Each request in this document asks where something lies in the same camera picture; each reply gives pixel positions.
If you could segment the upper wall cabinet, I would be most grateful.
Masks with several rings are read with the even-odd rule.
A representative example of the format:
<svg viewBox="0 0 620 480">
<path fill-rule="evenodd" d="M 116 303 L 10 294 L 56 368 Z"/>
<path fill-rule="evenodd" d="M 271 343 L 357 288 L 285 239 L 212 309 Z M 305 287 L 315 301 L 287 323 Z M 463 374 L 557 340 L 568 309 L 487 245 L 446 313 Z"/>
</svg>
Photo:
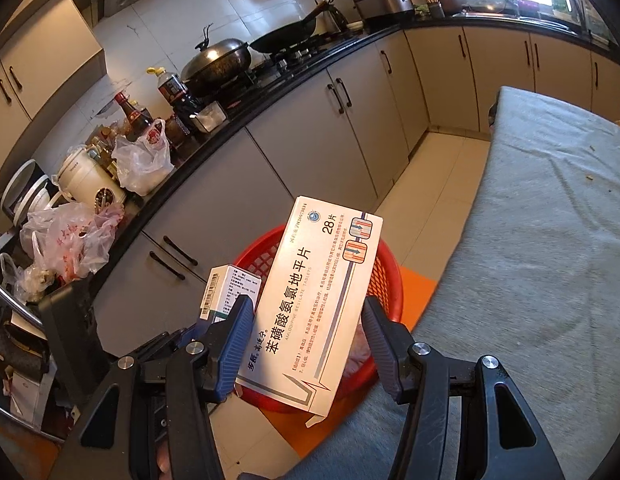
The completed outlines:
<svg viewBox="0 0 620 480">
<path fill-rule="evenodd" d="M 0 49 L 0 188 L 72 104 L 106 75 L 72 0 L 48 0 Z"/>
</svg>

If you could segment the silver rice cooker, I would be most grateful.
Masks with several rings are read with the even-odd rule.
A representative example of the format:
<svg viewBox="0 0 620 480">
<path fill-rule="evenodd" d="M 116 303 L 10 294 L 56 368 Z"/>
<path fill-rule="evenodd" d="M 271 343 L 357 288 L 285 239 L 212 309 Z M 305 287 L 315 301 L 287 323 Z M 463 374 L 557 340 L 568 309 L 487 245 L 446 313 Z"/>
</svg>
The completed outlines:
<svg viewBox="0 0 620 480">
<path fill-rule="evenodd" d="M 383 28 L 412 18 L 412 0 L 352 0 L 363 25 L 368 29 Z"/>
</svg>

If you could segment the large white medicine box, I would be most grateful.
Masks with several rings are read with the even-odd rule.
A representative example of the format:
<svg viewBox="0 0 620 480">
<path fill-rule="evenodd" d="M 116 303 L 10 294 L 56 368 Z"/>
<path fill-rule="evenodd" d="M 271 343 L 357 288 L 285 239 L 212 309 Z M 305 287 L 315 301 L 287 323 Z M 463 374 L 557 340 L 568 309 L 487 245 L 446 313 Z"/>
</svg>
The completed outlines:
<svg viewBox="0 0 620 480">
<path fill-rule="evenodd" d="M 299 196 L 256 307 L 236 382 L 324 419 L 348 361 L 383 220 Z"/>
</svg>

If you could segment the yellow cap oil bottle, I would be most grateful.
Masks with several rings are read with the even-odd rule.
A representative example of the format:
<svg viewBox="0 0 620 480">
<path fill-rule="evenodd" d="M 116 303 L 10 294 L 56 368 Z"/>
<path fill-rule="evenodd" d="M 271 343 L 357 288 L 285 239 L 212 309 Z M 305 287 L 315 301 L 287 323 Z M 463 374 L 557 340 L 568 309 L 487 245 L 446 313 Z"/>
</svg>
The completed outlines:
<svg viewBox="0 0 620 480">
<path fill-rule="evenodd" d="M 157 89 L 172 107 L 174 114 L 186 119 L 196 115 L 199 106 L 177 74 L 168 72 L 165 67 L 147 67 L 146 72 L 156 77 Z"/>
</svg>

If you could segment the white plastic bag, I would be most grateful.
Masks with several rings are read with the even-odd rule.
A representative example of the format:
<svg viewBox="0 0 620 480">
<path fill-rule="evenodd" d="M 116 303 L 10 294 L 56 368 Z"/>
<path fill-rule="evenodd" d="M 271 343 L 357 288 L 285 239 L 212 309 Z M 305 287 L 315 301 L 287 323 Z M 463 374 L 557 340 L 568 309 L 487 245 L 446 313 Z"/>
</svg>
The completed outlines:
<svg viewBox="0 0 620 480">
<path fill-rule="evenodd" d="M 174 169 L 166 122 L 156 119 L 135 140 L 117 136 L 112 158 L 116 160 L 118 180 L 123 188 L 147 196 Z"/>
</svg>

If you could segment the covered steel wok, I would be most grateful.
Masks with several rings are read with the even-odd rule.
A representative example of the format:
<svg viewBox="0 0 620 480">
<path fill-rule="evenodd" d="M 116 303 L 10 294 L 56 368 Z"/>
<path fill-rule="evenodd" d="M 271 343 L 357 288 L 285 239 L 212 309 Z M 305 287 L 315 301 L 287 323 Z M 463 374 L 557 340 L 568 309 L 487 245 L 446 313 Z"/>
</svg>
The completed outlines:
<svg viewBox="0 0 620 480">
<path fill-rule="evenodd" d="M 225 84 L 244 74 L 252 64 L 248 43 L 237 38 L 226 38 L 210 43 L 211 24 L 203 28 L 204 39 L 196 44 L 196 55 L 186 64 L 180 78 L 192 90 L 207 84 Z"/>
</svg>

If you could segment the orange stool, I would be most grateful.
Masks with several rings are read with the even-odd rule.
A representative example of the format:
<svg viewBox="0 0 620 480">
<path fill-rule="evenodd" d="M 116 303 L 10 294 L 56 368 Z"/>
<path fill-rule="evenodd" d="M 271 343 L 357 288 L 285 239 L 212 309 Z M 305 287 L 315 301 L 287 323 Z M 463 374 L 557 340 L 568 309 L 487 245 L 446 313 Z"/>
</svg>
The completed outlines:
<svg viewBox="0 0 620 480">
<path fill-rule="evenodd" d="M 418 320 L 425 312 L 430 298 L 434 293 L 438 282 L 425 278 L 402 266 L 400 268 L 403 286 L 403 311 L 401 323 L 407 328 L 414 328 Z M 336 400 L 333 403 L 330 414 L 322 422 L 312 427 L 306 426 L 310 418 L 305 412 L 278 413 L 262 410 L 261 413 L 293 448 L 300 458 L 307 457 L 315 448 L 326 440 L 334 431 L 342 426 L 342 423 L 355 411 L 358 406 L 370 395 L 378 378 L 350 393 L 345 399 Z"/>
</svg>

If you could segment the white electric cooker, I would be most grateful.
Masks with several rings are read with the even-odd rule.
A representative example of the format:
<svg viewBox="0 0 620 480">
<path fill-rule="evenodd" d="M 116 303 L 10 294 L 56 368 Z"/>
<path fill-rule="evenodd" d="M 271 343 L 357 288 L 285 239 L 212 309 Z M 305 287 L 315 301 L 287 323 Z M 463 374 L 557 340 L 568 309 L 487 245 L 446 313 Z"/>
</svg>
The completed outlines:
<svg viewBox="0 0 620 480">
<path fill-rule="evenodd" d="M 91 206 L 99 212 L 112 204 L 123 204 L 126 193 L 89 154 L 85 145 L 71 148 L 52 182 L 66 200 Z"/>
</svg>

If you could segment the grey-green tablecloth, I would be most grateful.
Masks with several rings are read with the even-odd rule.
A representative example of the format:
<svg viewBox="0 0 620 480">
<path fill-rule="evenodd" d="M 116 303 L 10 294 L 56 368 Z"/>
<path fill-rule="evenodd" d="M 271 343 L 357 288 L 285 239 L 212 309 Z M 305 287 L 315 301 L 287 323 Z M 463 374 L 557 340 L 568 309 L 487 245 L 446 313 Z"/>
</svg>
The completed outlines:
<svg viewBox="0 0 620 480">
<path fill-rule="evenodd" d="M 620 435 L 620 128 L 505 87 L 461 240 L 414 336 L 495 356 L 569 479 Z"/>
</svg>

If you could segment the small white medicine box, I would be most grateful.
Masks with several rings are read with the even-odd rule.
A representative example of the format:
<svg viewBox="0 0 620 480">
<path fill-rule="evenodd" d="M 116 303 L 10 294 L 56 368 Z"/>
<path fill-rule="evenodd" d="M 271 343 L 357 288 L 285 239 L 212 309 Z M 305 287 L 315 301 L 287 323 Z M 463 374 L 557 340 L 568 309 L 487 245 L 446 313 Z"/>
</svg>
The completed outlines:
<svg viewBox="0 0 620 480">
<path fill-rule="evenodd" d="M 224 321 L 232 310 L 238 296 L 248 296 L 252 308 L 257 305 L 261 278 L 238 266 L 226 264 L 212 268 L 200 303 L 199 318 L 205 322 Z"/>
</svg>

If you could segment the dark soy sauce bottle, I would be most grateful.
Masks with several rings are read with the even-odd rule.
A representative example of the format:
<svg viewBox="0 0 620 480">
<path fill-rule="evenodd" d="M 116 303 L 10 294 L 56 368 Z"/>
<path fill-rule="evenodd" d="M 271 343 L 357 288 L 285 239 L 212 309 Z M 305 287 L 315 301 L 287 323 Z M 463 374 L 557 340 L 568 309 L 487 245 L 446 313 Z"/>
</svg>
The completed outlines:
<svg viewBox="0 0 620 480">
<path fill-rule="evenodd" d="M 115 101 L 124 111 L 129 124 L 126 138 L 134 142 L 139 136 L 142 136 L 145 130 L 152 124 L 153 117 L 145 107 L 139 108 L 137 105 L 133 104 L 124 92 L 118 92 L 115 96 Z"/>
</svg>

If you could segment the pink printed plastic bag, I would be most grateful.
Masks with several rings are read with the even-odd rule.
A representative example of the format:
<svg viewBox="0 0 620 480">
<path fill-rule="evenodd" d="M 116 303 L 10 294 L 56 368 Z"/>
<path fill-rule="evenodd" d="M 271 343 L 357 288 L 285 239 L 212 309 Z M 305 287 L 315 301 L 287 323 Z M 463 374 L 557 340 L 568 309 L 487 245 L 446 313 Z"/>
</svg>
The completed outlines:
<svg viewBox="0 0 620 480">
<path fill-rule="evenodd" d="M 96 273 L 108 263 L 122 220 L 121 204 L 95 211 L 87 204 L 71 202 L 30 212 L 20 229 L 20 244 L 40 269 L 69 283 Z"/>
</svg>

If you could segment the black frying pan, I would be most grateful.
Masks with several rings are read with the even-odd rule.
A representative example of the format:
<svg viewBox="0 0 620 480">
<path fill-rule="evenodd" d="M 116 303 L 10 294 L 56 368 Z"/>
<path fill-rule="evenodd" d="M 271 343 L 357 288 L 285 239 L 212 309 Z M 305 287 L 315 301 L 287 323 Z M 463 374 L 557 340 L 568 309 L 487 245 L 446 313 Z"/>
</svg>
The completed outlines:
<svg viewBox="0 0 620 480">
<path fill-rule="evenodd" d="M 302 20 L 271 30 L 254 40 L 249 47 L 261 54 L 273 54 L 300 44 L 310 38 L 316 30 L 316 18 L 331 10 L 332 6 L 330 0 L 322 0 Z"/>
</svg>

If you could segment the lower kitchen cabinets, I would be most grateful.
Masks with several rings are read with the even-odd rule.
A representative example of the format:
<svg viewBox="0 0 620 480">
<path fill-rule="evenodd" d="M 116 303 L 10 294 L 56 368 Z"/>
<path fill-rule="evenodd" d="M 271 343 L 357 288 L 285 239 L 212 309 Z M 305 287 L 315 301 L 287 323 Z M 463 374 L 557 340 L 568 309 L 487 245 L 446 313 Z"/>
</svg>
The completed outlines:
<svg viewBox="0 0 620 480">
<path fill-rule="evenodd" d="M 196 318 L 206 278 L 312 196 L 375 209 L 427 131 L 486 134 L 504 86 L 620 118 L 620 50 L 474 18 L 343 44 L 259 91 L 144 200 L 91 292 L 121 354 Z"/>
</svg>

